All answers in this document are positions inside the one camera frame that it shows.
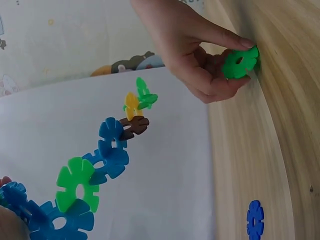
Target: child's hand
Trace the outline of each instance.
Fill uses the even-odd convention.
[[[10,183],[7,176],[0,178],[0,187]],[[27,225],[12,211],[0,206],[0,239],[1,240],[28,240],[29,232]]]
[[[10,182],[12,182],[12,181],[11,181],[10,177],[8,177],[8,176],[4,176],[2,179],[0,178],[0,188],[3,185],[8,184]]]
[[[131,0],[148,29],[164,64],[204,103],[233,97],[250,79],[226,80],[221,67],[228,52],[210,55],[202,42],[233,50],[254,43],[217,26],[178,0]]]

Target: snowflake building block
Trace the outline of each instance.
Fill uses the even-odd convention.
[[[138,109],[151,109],[152,105],[158,100],[158,95],[150,93],[146,82],[141,77],[136,79],[136,89],[138,92],[138,100],[140,102]]]
[[[25,223],[28,223],[32,216],[40,221],[45,221],[46,215],[41,211],[40,207],[34,201],[27,200],[27,190],[22,183],[10,182],[4,185],[1,191],[7,202],[7,208]]]
[[[94,195],[100,188],[98,185],[90,185],[89,181],[94,174],[94,166],[86,159],[74,157],[68,161],[68,166],[63,166],[58,175],[56,184],[65,188],[65,191],[57,191],[55,195],[56,204],[62,213],[65,213],[77,199],[77,187],[82,185],[84,189],[83,200],[95,213],[99,206],[99,197]]]
[[[136,84],[136,90],[138,92],[139,98],[141,98],[143,95],[150,94],[150,90],[146,82],[141,77],[138,77],[136,79],[135,84]]]
[[[96,163],[102,162],[103,166],[94,169],[94,174],[90,179],[90,184],[98,185],[107,182],[106,175],[115,179],[122,174],[129,164],[129,155],[124,148],[127,147],[126,140],[120,140],[124,133],[123,125],[114,117],[109,117],[100,126],[99,136],[103,140],[98,141],[98,149],[84,155],[82,158],[89,160],[94,166]],[[112,147],[112,142],[116,142],[116,147]]]
[[[128,127],[124,130],[120,139],[129,140],[135,137],[134,134],[140,135],[143,134],[150,124],[149,120],[144,116],[135,116],[131,121],[128,121],[127,118],[119,120],[123,127]]]
[[[114,117],[108,117],[100,125],[99,137],[103,138],[107,143],[107,148],[112,149],[112,141],[116,142],[116,147],[119,149],[126,149],[128,142],[121,139],[121,135],[124,133],[124,127],[122,123],[116,120]]]
[[[260,240],[261,235],[264,233],[265,224],[264,209],[258,200],[254,200],[249,205],[249,210],[246,214],[246,231],[249,235],[249,240]]]
[[[259,50],[254,46],[248,51],[232,51],[225,59],[222,72],[227,79],[240,79],[252,71],[257,64]]]
[[[59,211],[51,201],[40,208],[46,214],[47,220],[31,218],[30,240],[87,240],[87,234],[79,230],[92,231],[94,228],[94,214],[90,211],[90,206],[81,199],[76,199],[66,213]],[[66,222],[62,228],[55,229],[53,221],[58,218],[65,218]]]
[[[126,118],[130,121],[131,119],[134,118],[134,116],[143,116],[143,111],[139,110],[139,99],[137,96],[129,92],[124,100],[124,105],[126,106],[125,108],[125,115]]]

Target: blue toy piece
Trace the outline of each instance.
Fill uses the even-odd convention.
[[[87,153],[82,158],[87,159],[92,165],[102,162],[103,166],[95,168],[94,174],[90,179],[91,185],[100,185],[107,182],[106,175],[115,179],[122,174],[129,164],[129,155],[124,148],[127,148],[127,141],[121,141],[120,137],[124,132],[124,127],[114,117],[108,117],[100,126],[99,136],[104,140],[98,141],[98,149],[94,155]]]
[[[264,209],[258,200],[254,200],[249,205],[249,210],[246,214],[246,232],[249,235],[249,240],[260,240],[264,233],[265,223]]]
[[[32,200],[27,200],[27,190],[22,183],[10,182],[1,188],[7,208],[18,215],[24,222],[28,223],[31,217],[44,221],[46,215],[40,207]]]
[[[89,205],[81,199],[76,199],[66,213],[60,212],[56,206],[53,207],[51,201],[45,202],[40,208],[46,214],[47,220],[31,218],[31,240],[86,240],[87,234],[79,229],[91,231],[94,228],[94,214]],[[66,222],[62,228],[55,229],[53,221],[58,218],[65,218]]]
[[[87,159],[92,165],[102,162],[103,166],[95,168],[95,171],[90,179],[90,185],[100,185],[107,182],[106,175],[111,179],[120,176],[125,170],[125,165],[129,164],[129,156],[125,150],[113,148],[107,159],[102,158],[98,149],[94,150],[94,155],[87,153],[82,157]]]
[[[104,154],[108,154],[108,151],[112,149],[112,142],[115,140],[116,147],[118,149],[126,149],[128,147],[127,141],[120,141],[120,137],[124,132],[124,127],[116,120],[114,117],[108,117],[103,123],[100,125],[99,136],[104,139],[105,151]]]

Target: cartoon print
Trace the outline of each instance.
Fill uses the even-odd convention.
[[[143,62],[145,59],[154,56],[153,52],[147,51],[144,55],[136,55],[133,56],[130,60],[121,60],[117,61],[111,66],[111,73],[116,74],[119,73],[119,66],[123,65],[125,70],[136,70],[137,66]]]
[[[164,67],[164,63],[159,55],[153,55],[142,61],[136,70],[152,69]]]
[[[132,69],[126,69],[126,67],[122,64],[120,64],[118,66],[118,72],[119,73],[124,73],[124,72],[130,72],[130,71],[133,71]]]
[[[147,51],[144,55],[133,56],[130,60],[121,60],[112,65],[102,66],[95,70],[91,77],[134,71],[144,60],[154,55],[153,52]]]
[[[6,46],[7,46],[6,41],[0,39],[0,48],[1,48],[2,50],[5,50],[5,47],[6,47]]]
[[[3,35],[5,34],[5,31],[4,31],[4,25],[2,23],[2,18],[0,16],[0,35]]]
[[[97,70],[95,70],[92,74],[91,77],[96,77],[96,76],[103,76],[103,75],[109,75],[111,74],[111,66],[110,65],[105,65]]]
[[[13,81],[8,75],[3,75],[3,79],[0,81],[0,97],[8,96],[18,92],[19,88],[15,81]]]

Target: finger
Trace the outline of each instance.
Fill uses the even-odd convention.
[[[209,71],[199,66],[197,60],[191,54],[179,61],[175,61],[173,67],[172,65],[168,67],[178,79],[184,80],[205,95],[230,97],[234,96],[238,90],[234,88],[234,83],[229,85],[226,79],[213,77]],[[246,82],[248,82],[248,79],[242,79],[236,85],[243,85]]]
[[[221,94],[220,96],[224,96],[227,98],[232,98],[236,95],[239,88],[243,85],[247,84],[250,81],[250,77],[246,76],[241,79],[225,79],[225,78],[215,78],[211,86],[214,89],[218,89]]]
[[[4,176],[4,177],[2,178],[2,184],[3,184],[3,185],[8,184],[8,183],[10,183],[10,182],[12,182],[12,180],[10,179],[10,177]]]
[[[219,102],[223,100],[229,99],[226,96],[218,96],[218,95],[206,95],[198,89],[194,88],[190,84],[185,83],[185,86],[189,89],[189,91],[198,99],[200,99],[204,104],[210,104],[214,102]]]
[[[233,50],[246,51],[255,45],[251,40],[240,37],[234,32],[218,26],[205,18],[197,24],[194,37],[203,42],[216,44]]]
[[[207,53],[202,47],[198,47],[194,52],[194,57],[197,59],[199,65],[203,67],[207,62]]]

